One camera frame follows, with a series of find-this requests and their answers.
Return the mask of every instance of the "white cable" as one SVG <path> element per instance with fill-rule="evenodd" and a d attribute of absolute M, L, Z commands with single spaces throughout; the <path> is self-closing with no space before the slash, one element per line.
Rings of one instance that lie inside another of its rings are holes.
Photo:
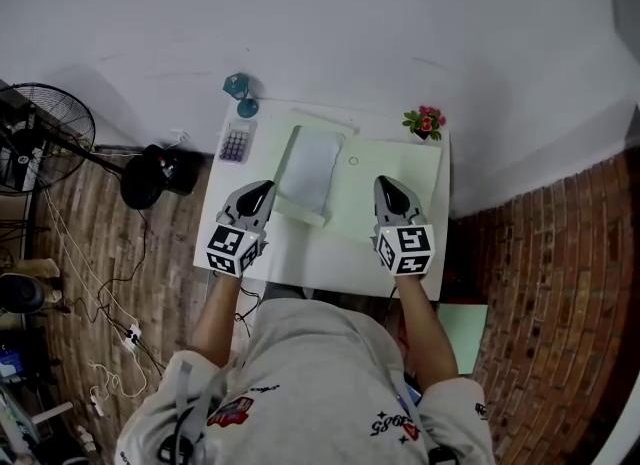
<path fill-rule="evenodd" d="M 168 147 L 165 147 L 164 150 L 170 149 L 171 147 L 175 147 L 176 145 L 180 145 L 183 141 L 184 141 L 184 138 L 180 136 L 180 139 L 177 142 L 172 143 Z"/>
<path fill-rule="evenodd" d="M 89 270 L 89 273 L 91 273 L 91 276 L 100 283 L 101 286 L 104 285 L 104 282 L 102 282 L 97 276 L 96 274 L 93 272 L 93 269 L 91 269 L 91 266 L 89 265 L 89 263 L 87 262 L 86 257 L 84 256 L 84 254 L 82 253 L 82 250 L 80 249 L 80 247 L 78 246 L 78 243 L 75 242 L 75 240 L 73 239 L 73 236 L 71 235 L 71 232 L 69 232 L 69 229 L 67 228 L 66 223 L 64 222 L 64 219 L 62 218 L 62 216 L 60 215 L 60 212 L 58 211 L 58 208 L 55 206 L 55 204 L 53 203 L 53 200 L 51 200 L 51 195 L 49 194 L 49 190 L 45 189 L 44 190 L 44 195 L 45 198 L 47 200 L 47 205 L 49 206 L 49 212 L 51 213 L 51 217 L 54 220 L 54 224 L 56 223 L 56 218 L 53 216 L 53 212 L 51 211 L 51 208 L 53 207 L 53 210 L 56 212 L 56 214 L 58 215 L 58 218 L 60 219 L 60 222 L 62 223 L 62 226 L 64 227 L 65 232 L 67 233 L 67 236 L 69 237 L 69 239 L 71 240 L 71 242 L 74 244 L 74 246 L 76 247 L 76 249 L 78 250 L 78 252 L 80 253 L 80 257 L 82 257 L 82 260 L 84 261 L 85 265 L 87 266 L 87 269 Z M 60 234 L 60 232 L 58 232 L 58 235 L 60 236 L 60 240 L 63 243 L 63 247 L 64 247 L 64 239 L 62 238 L 62 235 Z M 124 312 L 127 316 L 129 316 L 129 318 L 131 318 L 131 320 L 135 323 L 135 325 L 140 328 L 140 321 L 138 321 L 134 316 L 132 316 L 131 314 L 129 314 L 129 312 L 127 312 L 122 305 L 120 305 L 118 303 L 118 300 L 116 300 L 115 296 L 113 295 L 113 293 L 111 292 L 111 290 L 108 287 L 104 287 L 104 290 L 107 291 L 107 293 L 109 294 L 109 296 L 111 297 L 111 299 L 113 300 L 113 302 L 118 306 L 118 308 Z"/>
<path fill-rule="evenodd" d="M 45 193 L 45 200 L 47 202 L 47 207 L 49 208 L 49 213 L 51 214 L 51 219 L 53 220 L 53 226 L 56 229 L 56 233 L 58 234 L 58 237 L 60 238 L 60 244 L 62 245 L 62 248 L 64 250 L 64 253 L 66 254 L 67 258 L 69 259 L 69 263 L 71 264 L 71 267 L 73 268 L 73 271 L 76 273 L 76 276 L 78 277 L 78 280 L 80 280 L 80 283 L 82 284 L 82 287 L 84 288 L 84 290 L 87 292 L 87 294 L 89 295 L 89 297 L 91 298 L 91 301 L 93 301 L 93 303 L 96 305 L 96 307 L 98 308 L 98 310 L 100 310 L 101 308 L 101 304 L 98 302 L 98 300 L 96 300 L 96 298 L 93 296 L 93 294 L 91 294 L 91 291 L 89 290 L 89 288 L 87 287 L 87 285 L 84 283 L 84 281 L 82 280 L 82 276 L 80 275 L 80 272 L 78 271 L 78 269 L 76 268 L 75 264 L 73 263 L 73 260 L 71 259 L 71 254 L 69 253 L 69 250 L 67 249 L 67 246 L 64 244 L 64 237 L 62 236 L 62 233 L 60 232 L 60 229 L 58 228 L 58 223 L 56 222 L 56 218 L 53 215 L 53 211 L 51 209 L 51 205 L 53 204 L 53 202 L 50 200 L 49 197 L 49 193 L 48 190 L 44 190 Z M 102 314 L 106 317 L 106 314 L 104 312 L 104 309 L 100 310 L 100 312 L 102 312 Z M 129 315 L 129 317 L 131 317 L 132 319 L 134 319 L 137 322 L 137 319 L 135 319 L 133 316 L 131 316 L 128 312 L 124 311 L 127 315 Z M 109 325 L 111 325 L 111 328 L 113 330 L 115 330 L 116 335 L 118 336 L 118 339 L 120 340 L 120 343 L 123 345 L 123 347 L 125 347 L 125 342 L 122 340 L 122 337 L 120 336 L 120 331 L 118 330 L 118 328 L 116 327 L 116 325 L 114 325 L 111 321 L 109 321 L 109 319 L 107 319 L 107 322 L 109 323 Z M 138 361 L 138 356 L 132 351 L 129 350 L 128 348 L 125 347 L 125 349 L 127 349 L 127 351 L 129 351 L 132 355 L 133 355 L 133 360 L 135 361 L 136 365 L 138 366 L 138 370 L 140 371 L 140 374 L 142 375 L 142 377 L 144 378 L 144 385 L 142 386 L 142 388 L 136 392 L 135 394 L 131 395 L 131 394 L 127 394 L 126 392 L 124 392 L 124 390 L 122 389 L 122 380 L 120 379 L 120 377 L 117 374 L 113 374 L 112 372 L 110 372 L 104 365 L 102 364 L 96 364 L 94 363 L 92 360 L 90 360 L 89 362 L 87 362 L 87 364 L 89 366 L 91 366 L 94 371 L 97 368 L 102 368 L 107 372 L 107 382 L 103 385 L 103 388 L 106 389 L 107 391 L 107 397 L 102 398 L 99 395 L 97 396 L 98 399 L 102 399 L 103 401 L 109 398 L 109 390 L 108 390 L 108 386 L 109 386 L 109 382 L 111 382 L 112 386 L 114 388 L 120 388 L 120 392 L 122 392 L 122 394 L 126 397 L 129 398 L 133 398 L 133 397 L 137 397 L 139 396 L 142 391 L 147 387 L 147 376 L 144 374 L 144 371 L 142 370 L 142 367 L 140 366 L 140 362 Z M 99 385 L 94 385 L 93 387 L 91 387 L 89 389 L 89 395 L 93 395 L 93 390 L 94 389 L 99 389 L 100 386 Z"/>
<path fill-rule="evenodd" d="M 141 156 L 142 152 L 129 152 L 127 154 L 120 154 L 120 153 L 103 153 L 103 152 L 91 152 L 91 154 L 93 156 L 107 156 L 107 157 L 130 157 L 130 156 Z"/>
<path fill-rule="evenodd" d="M 138 390 L 138 392 L 136 392 L 135 394 L 127 394 L 122 388 L 122 379 L 120 378 L 120 376 L 109 371 L 109 369 L 107 369 L 103 364 L 96 364 L 93 360 L 89 360 L 87 362 L 87 365 L 93 368 L 94 371 L 96 369 L 103 369 L 107 373 L 107 381 L 104 383 L 104 385 L 102 385 L 102 389 L 107 393 L 107 395 L 105 397 L 102 397 L 99 393 L 98 394 L 93 393 L 94 389 L 100 389 L 101 387 L 100 385 L 94 385 L 93 387 L 91 387 L 89 389 L 90 395 L 92 396 L 95 395 L 101 401 L 106 401 L 107 399 L 109 399 L 109 395 L 110 395 L 109 384 L 111 384 L 111 387 L 114 389 L 120 389 L 120 392 L 122 393 L 122 395 L 128 398 L 138 397 L 140 394 L 142 394 L 142 391 L 147 388 L 147 377 L 144 374 L 142 367 L 140 366 L 140 362 L 138 362 L 138 356 L 133 351 L 129 351 L 129 352 L 133 355 L 133 360 L 138 366 L 138 370 L 140 371 L 140 374 L 142 374 L 142 377 L 144 378 L 144 385 L 140 387 L 140 390 Z"/>

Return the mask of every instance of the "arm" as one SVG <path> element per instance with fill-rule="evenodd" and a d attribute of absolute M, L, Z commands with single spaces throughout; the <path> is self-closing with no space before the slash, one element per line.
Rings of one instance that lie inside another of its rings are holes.
<path fill-rule="evenodd" d="M 148 463 L 151 456 L 156 456 L 160 444 L 175 429 L 178 390 L 186 388 L 189 400 L 198 399 L 213 375 L 229 361 L 240 282 L 240 278 L 219 275 L 202 309 L 189 350 L 173 355 L 158 391 L 144 400 L 123 428 L 118 438 L 117 464 Z M 181 383 L 183 362 L 192 367 L 187 385 Z"/>
<path fill-rule="evenodd" d="M 424 393 L 435 383 L 457 378 L 458 365 L 449 338 L 420 285 L 419 277 L 398 276 L 395 280 L 418 383 Z"/>
<path fill-rule="evenodd" d="M 233 322 L 241 278 L 219 273 L 191 338 L 189 349 L 224 367 L 229 361 Z"/>

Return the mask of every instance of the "person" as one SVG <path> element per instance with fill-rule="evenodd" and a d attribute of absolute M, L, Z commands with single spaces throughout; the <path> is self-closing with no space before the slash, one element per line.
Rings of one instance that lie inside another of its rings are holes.
<path fill-rule="evenodd" d="M 230 360 L 241 279 L 220 274 L 189 349 L 173 355 L 158 391 L 122 430 L 116 463 L 495 463 L 482 388 L 458 377 L 419 277 L 395 283 L 417 406 L 382 326 L 279 284 L 268 284 L 248 349 Z M 183 454 L 176 427 L 205 390 L 218 393 L 191 428 L 195 449 Z"/>

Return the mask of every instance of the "flower pot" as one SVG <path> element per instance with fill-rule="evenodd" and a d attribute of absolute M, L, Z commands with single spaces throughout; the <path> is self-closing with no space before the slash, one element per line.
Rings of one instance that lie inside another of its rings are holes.
<path fill-rule="evenodd" d="M 430 132 L 431 131 L 423 131 L 422 129 L 416 129 L 415 131 L 413 131 L 413 134 L 419 136 L 423 140 L 426 140 L 429 137 Z"/>

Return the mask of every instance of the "calculator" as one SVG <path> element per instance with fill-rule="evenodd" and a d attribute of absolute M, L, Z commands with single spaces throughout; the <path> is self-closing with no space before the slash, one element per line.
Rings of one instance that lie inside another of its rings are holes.
<path fill-rule="evenodd" d="M 229 163 L 244 163 L 249 154 L 253 123 L 234 120 L 229 123 L 218 159 Z"/>

